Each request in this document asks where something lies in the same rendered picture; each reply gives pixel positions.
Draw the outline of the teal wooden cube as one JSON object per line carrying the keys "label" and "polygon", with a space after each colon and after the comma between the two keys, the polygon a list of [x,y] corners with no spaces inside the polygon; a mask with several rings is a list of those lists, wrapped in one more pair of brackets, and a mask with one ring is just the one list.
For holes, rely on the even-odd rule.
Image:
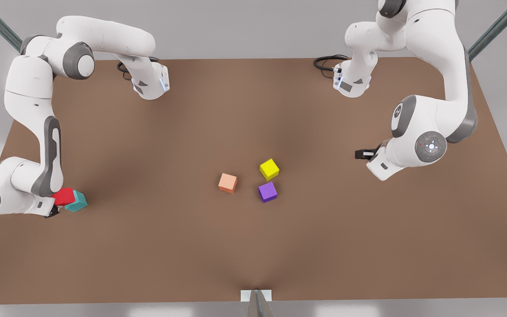
{"label": "teal wooden cube", "polygon": [[74,189],[73,196],[75,200],[72,203],[69,203],[68,205],[64,206],[66,210],[76,212],[88,206],[88,203],[83,193],[78,192],[77,190]]}

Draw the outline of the purple wooden cube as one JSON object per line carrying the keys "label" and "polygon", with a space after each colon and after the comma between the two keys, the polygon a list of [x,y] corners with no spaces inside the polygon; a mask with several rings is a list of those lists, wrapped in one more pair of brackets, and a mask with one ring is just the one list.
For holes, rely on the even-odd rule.
{"label": "purple wooden cube", "polygon": [[259,185],[258,191],[263,203],[274,200],[278,196],[278,193],[276,191],[273,182],[268,182],[263,185]]}

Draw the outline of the red wooden cube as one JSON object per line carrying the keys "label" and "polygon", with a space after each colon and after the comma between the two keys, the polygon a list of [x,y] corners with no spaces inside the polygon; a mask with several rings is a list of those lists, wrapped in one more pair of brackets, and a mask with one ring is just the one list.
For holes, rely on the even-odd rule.
{"label": "red wooden cube", "polygon": [[70,203],[76,202],[76,196],[72,188],[62,188],[51,197],[54,198],[54,204],[56,206],[66,206]]}

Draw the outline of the yellow wooden cube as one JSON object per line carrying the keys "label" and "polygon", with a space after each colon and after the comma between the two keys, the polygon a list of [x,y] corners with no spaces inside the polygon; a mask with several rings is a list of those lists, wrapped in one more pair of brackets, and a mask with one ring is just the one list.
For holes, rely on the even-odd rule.
{"label": "yellow wooden cube", "polygon": [[279,174],[279,168],[273,159],[265,161],[260,165],[260,171],[266,181],[270,181]]}

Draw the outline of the orange wooden cube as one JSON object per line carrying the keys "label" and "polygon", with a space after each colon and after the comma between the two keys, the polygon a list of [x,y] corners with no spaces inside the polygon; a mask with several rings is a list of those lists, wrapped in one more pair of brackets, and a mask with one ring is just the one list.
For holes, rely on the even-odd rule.
{"label": "orange wooden cube", "polygon": [[223,173],[218,184],[218,188],[221,191],[234,193],[237,186],[237,177]]}

